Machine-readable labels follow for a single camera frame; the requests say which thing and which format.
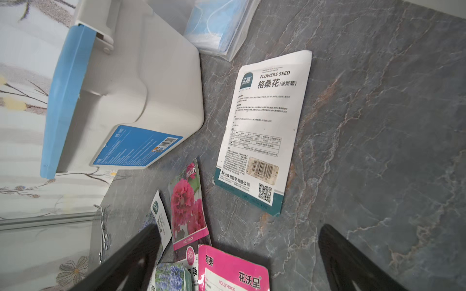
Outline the hollyhock pink flower packet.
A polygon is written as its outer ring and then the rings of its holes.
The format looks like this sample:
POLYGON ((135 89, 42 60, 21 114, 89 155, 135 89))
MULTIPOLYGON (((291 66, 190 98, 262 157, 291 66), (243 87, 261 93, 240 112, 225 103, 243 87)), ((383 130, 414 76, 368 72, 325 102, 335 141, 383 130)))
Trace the hollyhock pink flower packet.
POLYGON ((199 290, 199 247, 211 237, 203 209, 201 177, 197 160, 189 163, 168 186, 174 259, 188 269, 192 289, 199 290))

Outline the white cosmos seed packet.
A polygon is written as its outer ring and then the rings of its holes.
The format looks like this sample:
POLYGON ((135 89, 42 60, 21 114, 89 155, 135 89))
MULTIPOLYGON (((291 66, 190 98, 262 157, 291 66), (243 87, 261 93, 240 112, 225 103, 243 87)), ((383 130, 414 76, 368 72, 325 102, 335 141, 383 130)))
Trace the white cosmos seed packet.
POLYGON ((214 184, 280 215, 313 53, 244 65, 235 82, 214 184))

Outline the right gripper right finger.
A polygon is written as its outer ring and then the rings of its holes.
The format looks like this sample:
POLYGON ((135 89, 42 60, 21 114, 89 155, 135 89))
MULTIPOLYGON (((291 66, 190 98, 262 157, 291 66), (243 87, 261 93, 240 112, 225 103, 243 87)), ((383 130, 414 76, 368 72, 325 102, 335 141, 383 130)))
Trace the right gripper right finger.
POLYGON ((333 226, 320 229, 318 245, 332 291, 404 291, 369 257, 351 244, 333 226))

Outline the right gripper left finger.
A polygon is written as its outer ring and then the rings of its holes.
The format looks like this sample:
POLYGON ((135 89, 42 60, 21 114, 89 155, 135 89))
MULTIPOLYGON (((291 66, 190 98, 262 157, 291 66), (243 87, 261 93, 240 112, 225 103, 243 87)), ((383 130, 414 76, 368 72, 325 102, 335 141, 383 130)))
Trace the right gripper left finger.
POLYGON ((158 227, 150 224, 100 267, 72 288, 73 291, 145 291, 161 246, 158 227))

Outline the pink back seed packet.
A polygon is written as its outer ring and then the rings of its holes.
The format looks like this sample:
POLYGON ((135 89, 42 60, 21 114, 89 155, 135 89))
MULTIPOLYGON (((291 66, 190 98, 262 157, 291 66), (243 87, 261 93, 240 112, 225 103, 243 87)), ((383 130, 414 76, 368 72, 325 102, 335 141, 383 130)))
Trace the pink back seed packet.
POLYGON ((201 291, 268 291, 267 268, 220 251, 199 247, 199 289, 201 291))

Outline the lavender seed packet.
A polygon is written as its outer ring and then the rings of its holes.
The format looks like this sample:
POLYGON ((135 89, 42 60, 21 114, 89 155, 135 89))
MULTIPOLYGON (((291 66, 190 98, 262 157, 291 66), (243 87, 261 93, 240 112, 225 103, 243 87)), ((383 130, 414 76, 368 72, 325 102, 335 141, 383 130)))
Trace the lavender seed packet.
POLYGON ((170 223, 167 218, 164 204, 162 202, 159 191, 156 192, 151 206, 150 213, 146 217, 146 221, 143 223, 142 228, 148 227, 150 224, 156 224, 159 230, 161 245, 157 247, 157 259, 156 263, 158 264, 163 256, 163 253, 172 239, 172 232, 170 228, 170 223))
POLYGON ((154 269, 147 291, 192 291, 191 273, 180 263, 161 263, 154 269))

